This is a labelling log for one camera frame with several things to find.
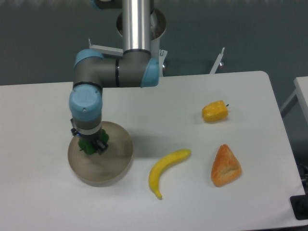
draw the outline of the gray floor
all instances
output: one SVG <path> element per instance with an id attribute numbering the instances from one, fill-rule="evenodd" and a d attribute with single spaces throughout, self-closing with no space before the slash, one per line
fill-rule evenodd
<path id="1" fill-rule="evenodd" d="M 75 55 L 88 38 L 121 48 L 115 26 L 121 11 L 95 10 L 89 1 L 0 0 L 0 85 L 72 81 Z M 294 78 L 308 76 L 307 0 L 155 0 L 155 6 L 167 18 L 161 39 L 167 76 L 207 74 L 226 47 L 220 72 L 267 72 L 278 106 L 295 89 Z M 295 157 L 308 162 L 308 125 L 298 104 L 284 122 Z"/>

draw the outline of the silver metal tube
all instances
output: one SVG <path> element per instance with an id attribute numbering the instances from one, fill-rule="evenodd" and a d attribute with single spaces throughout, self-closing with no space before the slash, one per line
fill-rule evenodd
<path id="1" fill-rule="evenodd" d="M 123 52 L 151 51 L 150 1 L 123 0 Z"/>

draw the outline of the yellow banana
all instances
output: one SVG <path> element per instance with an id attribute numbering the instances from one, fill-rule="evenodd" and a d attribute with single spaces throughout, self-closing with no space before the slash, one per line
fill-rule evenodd
<path id="1" fill-rule="evenodd" d="M 162 199 L 163 196 L 159 191 L 159 177 L 170 166 L 177 164 L 183 160 L 186 160 L 191 155 L 191 150 L 180 149 L 172 152 L 165 157 L 161 158 L 152 168 L 149 175 L 149 186 L 155 193 L 158 199 Z"/>

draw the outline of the round metal disc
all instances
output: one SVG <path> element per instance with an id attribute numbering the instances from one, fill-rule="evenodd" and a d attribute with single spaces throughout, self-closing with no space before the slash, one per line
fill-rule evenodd
<path id="1" fill-rule="evenodd" d="M 85 183 L 92 186 L 112 184 L 122 178 L 129 169 L 133 144 L 129 133 L 120 125 L 102 122 L 109 135 L 108 148 L 99 155 L 80 151 L 79 137 L 74 136 L 68 147 L 68 162 L 72 170 Z"/>

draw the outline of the bread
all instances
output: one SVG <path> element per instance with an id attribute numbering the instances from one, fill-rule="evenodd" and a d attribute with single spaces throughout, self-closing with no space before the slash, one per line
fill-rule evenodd
<path id="1" fill-rule="evenodd" d="M 223 186 L 240 176 L 242 168 L 228 145 L 220 146 L 212 166 L 212 181 Z"/>

